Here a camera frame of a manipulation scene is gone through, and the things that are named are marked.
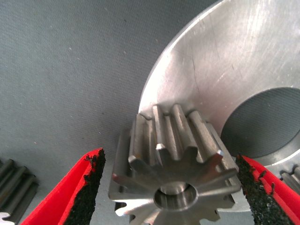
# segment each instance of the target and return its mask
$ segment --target metal surface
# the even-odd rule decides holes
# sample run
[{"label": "metal surface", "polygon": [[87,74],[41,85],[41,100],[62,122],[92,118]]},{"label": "metal surface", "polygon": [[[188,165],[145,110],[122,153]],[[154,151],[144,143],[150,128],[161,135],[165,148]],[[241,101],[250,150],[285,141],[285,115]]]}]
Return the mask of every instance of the metal surface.
[{"label": "metal surface", "polygon": [[180,105],[153,118],[136,116],[131,134],[120,137],[109,197],[131,225],[196,225],[217,221],[218,208],[231,208],[240,191],[237,165],[220,146],[198,111]]},{"label": "metal surface", "polygon": [[292,175],[284,172],[281,176],[283,181],[300,195],[300,167],[296,167]]},{"label": "metal surface", "polygon": [[[218,135],[243,102],[274,88],[300,88],[299,1],[223,0],[166,47],[144,87],[139,113],[181,104],[199,110]],[[300,136],[257,160],[280,177],[299,162]]]},{"label": "metal surface", "polygon": [[26,167],[11,159],[0,166],[0,225],[18,224],[37,191],[34,181]]}]

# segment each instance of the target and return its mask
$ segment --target circular hole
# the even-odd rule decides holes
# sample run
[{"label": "circular hole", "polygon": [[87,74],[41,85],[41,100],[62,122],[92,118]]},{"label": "circular hole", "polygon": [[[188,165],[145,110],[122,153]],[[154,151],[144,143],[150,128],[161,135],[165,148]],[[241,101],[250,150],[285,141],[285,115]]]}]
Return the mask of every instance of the circular hole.
[{"label": "circular hole", "polygon": [[300,128],[300,90],[272,89],[241,104],[228,118],[221,139],[231,155],[256,158],[289,143]]},{"label": "circular hole", "polygon": [[154,201],[162,209],[182,210],[192,204],[196,196],[195,188],[187,184],[186,189],[176,195],[167,195],[159,188],[154,195]]}]

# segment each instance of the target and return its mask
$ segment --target black foam padding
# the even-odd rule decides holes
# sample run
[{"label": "black foam padding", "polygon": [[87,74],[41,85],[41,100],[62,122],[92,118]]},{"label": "black foam padding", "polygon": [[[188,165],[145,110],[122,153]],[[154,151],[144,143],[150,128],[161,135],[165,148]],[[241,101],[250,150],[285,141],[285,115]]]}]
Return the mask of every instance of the black foam padding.
[{"label": "black foam padding", "polygon": [[231,155],[250,158],[286,145],[300,128],[300,90],[272,89],[241,104],[224,125],[221,139]]},{"label": "black foam padding", "polygon": [[87,184],[78,192],[64,225],[89,225],[95,210],[95,199],[105,164],[104,152],[100,151],[98,157],[94,156],[87,160],[90,160],[95,171],[92,171],[89,176],[85,175]]},{"label": "black foam padding", "polygon": [[240,168],[238,177],[243,193],[250,205],[256,225],[293,225],[294,223],[278,205],[272,195],[268,195],[261,182],[255,182],[252,168],[242,157],[236,158]]}]

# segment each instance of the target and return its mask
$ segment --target shaft hole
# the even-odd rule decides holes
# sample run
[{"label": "shaft hole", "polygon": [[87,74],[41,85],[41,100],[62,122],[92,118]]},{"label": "shaft hole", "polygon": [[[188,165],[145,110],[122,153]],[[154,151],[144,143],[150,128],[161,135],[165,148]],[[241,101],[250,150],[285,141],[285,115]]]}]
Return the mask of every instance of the shaft hole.
[{"label": "shaft hole", "polygon": [[187,184],[187,188],[176,195],[167,195],[159,188],[154,195],[154,201],[162,209],[183,210],[194,202],[196,196],[196,189]]}]

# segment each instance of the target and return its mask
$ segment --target metal gear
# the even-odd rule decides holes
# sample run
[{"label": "metal gear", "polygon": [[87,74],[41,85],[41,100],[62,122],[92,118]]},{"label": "metal gear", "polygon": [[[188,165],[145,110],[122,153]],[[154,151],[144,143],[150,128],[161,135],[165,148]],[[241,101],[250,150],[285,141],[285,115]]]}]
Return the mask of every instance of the metal gear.
[{"label": "metal gear", "polygon": [[286,183],[291,189],[300,195],[300,166],[294,169],[293,174],[284,172],[281,174],[281,177],[284,183]]},{"label": "metal gear", "polygon": [[240,190],[238,167],[217,133],[198,111],[186,117],[180,105],[168,115],[153,107],[138,114],[131,134],[119,139],[109,197],[130,225],[198,225],[219,219]]}]

